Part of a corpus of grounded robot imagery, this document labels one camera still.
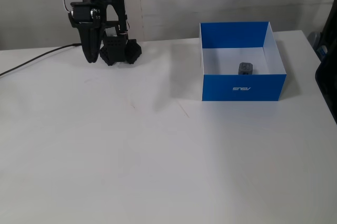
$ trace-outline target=blue object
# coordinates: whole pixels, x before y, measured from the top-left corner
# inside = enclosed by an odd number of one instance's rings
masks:
[[[269,22],[202,23],[200,39],[203,66],[208,71],[204,72],[203,101],[279,100],[286,73]],[[226,60],[233,63],[235,56],[242,54],[240,48],[255,48],[256,51],[256,47],[263,48],[260,58],[267,64],[268,74],[238,75],[240,63],[234,69],[236,74],[226,74]],[[239,48],[239,52],[229,54],[234,50],[223,48]],[[216,60],[210,56],[212,53],[217,54]],[[217,64],[221,64],[221,70],[217,69]]]

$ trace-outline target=black cable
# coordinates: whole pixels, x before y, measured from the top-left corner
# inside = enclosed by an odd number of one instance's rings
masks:
[[[127,30],[129,31],[129,30],[130,30],[130,24],[128,23],[128,20],[126,20],[126,23],[127,23],[127,25],[128,25],[128,28],[127,28]]]
[[[81,46],[81,43],[74,43],[74,44],[71,44],[71,45],[62,46],[62,47],[56,48],[56,49],[54,49],[54,50],[51,50],[51,51],[49,51],[49,52],[46,52],[46,53],[44,53],[44,54],[42,54],[42,55],[39,55],[38,57],[35,57],[35,58],[29,60],[28,62],[25,62],[25,63],[23,63],[23,64],[21,64],[21,65],[19,65],[19,66],[16,66],[16,67],[14,67],[14,68],[12,68],[12,69],[10,69],[10,70],[7,70],[7,71],[4,72],[4,73],[1,73],[1,74],[0,74],[0,77],[3,76],[3,75],[5,75],[5,74],[8,74],[8,73],[11,72],[11,71],[14,71],[14,70],[20,68],[20,67],[22,67],[22,66],[24,66],[24,65],[26,65],[26,64],[28,64],[28,63],[34,61],[34,60],[37,60],[37,59],[41,58],[42,56],[45,56],[45,55],[47,55],[47,54],[50,54],[50,53],[53,53],[53,52],[56,52],[56,51],[58,51],[58,50],[61,50],[61,49],[67,48],[67,47],[71,47],[71,46]]]

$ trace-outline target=open cardboard box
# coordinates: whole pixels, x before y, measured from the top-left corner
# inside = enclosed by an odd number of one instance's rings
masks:
[[[278,101],[286,72],[269,22],[201,23],[203,101]],[[252,75],[238,75],[242,62]]]

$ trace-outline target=gray block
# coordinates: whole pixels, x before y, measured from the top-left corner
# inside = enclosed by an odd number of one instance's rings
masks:
[[[252,75],[253,74],[253,64],[248,62],[240,63],[239,75]]]

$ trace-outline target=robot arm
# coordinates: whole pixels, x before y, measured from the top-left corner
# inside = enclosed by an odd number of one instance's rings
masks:
[[[124,2],[124,0],[83,0],[71,3],[69,20],[72,27],[78,29],[83,52],[89,63],[96,62],[100,54],[108,65],[125,61],[133,64],[142,53],[136,40],[128,39]],[[108,5],[113,6],[118,21],[107,21]]]

